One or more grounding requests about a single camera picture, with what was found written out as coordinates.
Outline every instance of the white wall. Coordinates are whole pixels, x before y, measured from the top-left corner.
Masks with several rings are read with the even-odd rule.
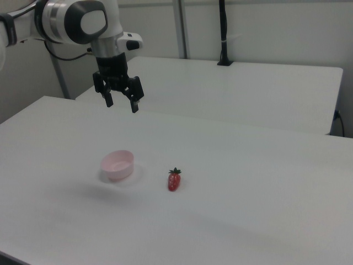
[[[191,59],[219,60],[218,5],[185,10]],[[343,68],[338,109],[353,137],[353,3],[229,4],[226,11],[228,36],[241,34],[228,43],[231,59]],[[333,132],[340,135],[339,121]]]
[[[28,1],[0,2],[0,12],[10,12]],[[43,43],[30,40],[8,47],[5,65],[0,71],[0,123],[42,96],[63,97]]]
[[[151,4],[147,0],[135,0],[134,3]],[[170,5],[136,6],[121,5],[120,21],[124,31],[139,33],[144,41],[141,50],[129,52],[128,60],[136,55],[151,57],[179,58],[178,41],[171,1]],[[55,52],[62,57],[73,57],[85,52],[85,48],[75,45],[54,45]],[[93,86],[92,74],[98,70],[93,56],[85,56],[74,62],[59,62],[71,98],[76,98]]]

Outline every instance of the table surface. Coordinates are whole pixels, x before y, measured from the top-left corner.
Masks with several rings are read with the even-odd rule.
[[[330,132],[342,69],[333,67],[135,57],[129,75],[145,92],[140,109],[327,134]],[[112,92],[115,105],[129,100]],[[94,87],[77,100],[104,104]]]
[[[351,139],[44,97],[0,150],[0,251],[33,265],[353,263]]]

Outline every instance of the toy strawberry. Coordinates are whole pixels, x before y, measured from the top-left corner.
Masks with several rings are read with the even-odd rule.
[[[173,192],[175,191],[180,183],[180,173],[181,171],[178,170],[176,167],[174,170],[169,171],[169,177],[168,177],[168,189]]]

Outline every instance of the robotic arm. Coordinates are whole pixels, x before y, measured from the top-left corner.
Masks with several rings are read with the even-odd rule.
[[[28,38],[52,43],[90,44],[99,71],[93,74],[97,93],[113,105],[110,91],[130,100],[132,112],[144,96],[139,77],[127,74],[125,52],[142,47],[142,38],[124,32],[117,0],[36,0],[27,7],[0,13],[0,69],[5,47]]]

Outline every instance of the red strawberry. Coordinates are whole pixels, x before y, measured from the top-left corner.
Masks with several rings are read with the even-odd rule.
[[[174,170],[169,171],[169,177],[168,177],[168,189],[173,192],[175,191],[180,183],[180,174],[181,171],[178,170],[177,168],[174,168]]]

